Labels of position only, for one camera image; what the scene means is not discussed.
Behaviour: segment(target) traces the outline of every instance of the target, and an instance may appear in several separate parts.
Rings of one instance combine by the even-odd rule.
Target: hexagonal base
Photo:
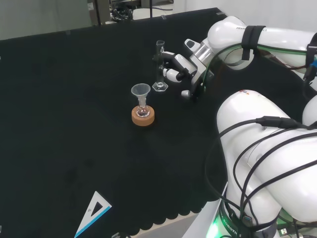
[[[168,88],[168,85],[165,82],[155,82],[152,88],[157,92],[164,92]]]

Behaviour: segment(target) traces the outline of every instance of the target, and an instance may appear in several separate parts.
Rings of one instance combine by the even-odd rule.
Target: black table surface
[[[200,212],[216,200],[203,179],[203,160],[217,135],[218,107],[232,93],[253,89],[301,120],[301,80],[265,59],[241,71],[221,67],[197,103],[168,82],[151,91],[156,113],[135,126],[131,87],[155,82],[157,40],[190,53],[224,14],[193,11],[0,42],[0,225],[3,238],[72,238],[98,191],[113,207],[81,237],[135,235],[166,218]],[[225,183],[220,150],[209,174]]]

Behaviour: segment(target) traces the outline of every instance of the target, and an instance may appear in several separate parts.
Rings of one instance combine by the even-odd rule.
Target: white wall
[[[218,7],[247,25],[317,32],[316,0],[175,0],[174,13]]]
[[[87,0],[0,0],[0,40],[88,26]]]

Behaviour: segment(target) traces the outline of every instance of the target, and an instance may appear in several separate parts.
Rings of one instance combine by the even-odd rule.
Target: triangle ruler
[[[75,238],[82,234],[85,229],[98,220],[104,213],[106,213],[112,206],[97,192],[95,191],[91,199],[86,213],[81,221]]]

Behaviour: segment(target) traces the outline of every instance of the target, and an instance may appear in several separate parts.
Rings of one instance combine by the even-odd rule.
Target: blue edge
[[[82,234],[85,229],[87,229],[92,223],[94,223],[96,220],[98,220],[104,213],[106,213],[108,210],[110,209],[110,207],[107,207],[106,209],[104,209],[98,216],[96,216],[90,223],[88,223],[87,225],[84,226],[83,229],[81,229],[79,232],[76,233],[75,238],[78,237],[80,234]]]

